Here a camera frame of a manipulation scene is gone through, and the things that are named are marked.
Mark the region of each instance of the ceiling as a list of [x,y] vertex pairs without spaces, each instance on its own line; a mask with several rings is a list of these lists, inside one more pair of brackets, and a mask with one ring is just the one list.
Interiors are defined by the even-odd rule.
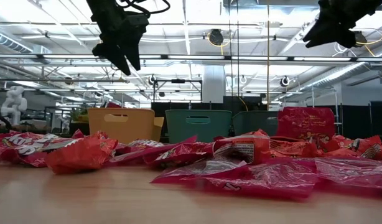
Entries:
[[[34,6],[32,0],[0,0],[0,29],[27,46],[41,45],[51,50],[53,54],[91,54],[92,48],[99,42],[100,30],[91,22],[91,11],[86,0],[40,0],[42,10]],[[295,1],[276,1],[270,7],[269,16],[265,6],[240,7],[238,13],[233,8],[228,14],[228,7],[223,7],[222,0],[169,0],[171,8],[162,14],[153,14],[149,19],[150,25],[139,44],[140,54],[152,55],[267,55],[271,56],[319,56],[319,57],[351,57],[364,55],[368,51],[362,48],[346,50],[335,44],[325,44],[307,49],[301,41],[304,29],[309,26],[319,13],[314,3],[300,6],[290,4]],[[150,11],[165,8],[161,0],[147,0],[141,3],[142,7]],[[271,21],[268,28],[267,19]],[[224,47],[217,47],[209,43],[206,36],[212,29],[221,29],[225,43]],[[382,11],[372,16],[365,16],[357,22],[353,30],[362,31],[368,41],[378,40],[382,37]],[[378,48],[382,40],[370,45],[370,49]],[[0,53],[16,54],[5,46],[0,45]],[[24,69],[35,75],[41,75],[42,67],[26,65],[29,60],[6,60],[6,62],[23,66]],[[233,89],[238,89],[238,78],[242,78],[240,89],[244,91],[266,91],[266,79],[270,79],[270,91],[286,91],[279,86],[279,79],[284,76],[294,80],[293,86],[301,85],[315,76],[326,72],[333,66],[323,64],[313,65],[306,63],[293,63],[287,65],[272,64],[267,76],[267,65],[263,63],[241,63],[236,60],[224,63],[227,82],[233,79]],[[89,85],[66,85],[59,83],[51,88],[93,88],[117,90],[151,90],[148,77],[170,80],[183,78],[200,80],[203,77],[204,62],[183,61],[173,63],[171,60],[146,60],[136,74],[129,77],[120,71],[112,70],[110,65],[99,67],[58,67],[44,66],[45,71],[51,72],[49,78],[73,77],[82,79],[95,79],[101,81],[109,76],[110,79],[125,79],[129,83],[98,83]],[[161,90],[197,90],[198,86],[168,83]],[[115,100],[121,101],[124,93],[109,93]],[[126,99],[140,101],[147,105],[152,98],[151,93],[126,93]],[[174,93],[160,97],[160,100],[198,100],[196,93]]]

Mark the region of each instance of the teal plastic bin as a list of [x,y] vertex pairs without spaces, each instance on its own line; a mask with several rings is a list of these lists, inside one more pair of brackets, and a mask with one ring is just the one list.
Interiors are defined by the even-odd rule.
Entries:
[[231,117],[231,111],[167,110],[169,142],[178,143],[194,135],[201,142],[212,142],[217,136],[227,137]]
[[235,135],[262,129],[269,136],[275,136],[278,127],[277,111],[245,111],[233,118]]

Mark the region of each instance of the table surface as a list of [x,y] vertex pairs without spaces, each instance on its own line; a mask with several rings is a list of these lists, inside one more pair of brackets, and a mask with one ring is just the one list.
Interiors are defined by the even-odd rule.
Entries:
[[322,193],[306,202],[211,195],[113,167],[76,175],[0,164],[0,223],[379,223],[382,200]]

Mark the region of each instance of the bin handle cutout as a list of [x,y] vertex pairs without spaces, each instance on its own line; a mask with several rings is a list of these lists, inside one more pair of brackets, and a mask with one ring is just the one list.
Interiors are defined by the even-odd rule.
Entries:
[[210,118],[208,116],[188,116],[185,122],[188,124],[209,124]]
[[104,121],[106,122],[127,122],[129,116],[125,114],[106,114],[104,116]]

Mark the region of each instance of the security camera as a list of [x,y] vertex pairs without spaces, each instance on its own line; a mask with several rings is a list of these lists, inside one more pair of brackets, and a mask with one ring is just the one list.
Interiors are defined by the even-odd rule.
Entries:
[[282,87],[287,87],[289,85],[289,78],[287,76],[285,76],[284,78],[281,79],[281,81],[279,82],[279,84],[282,86]]

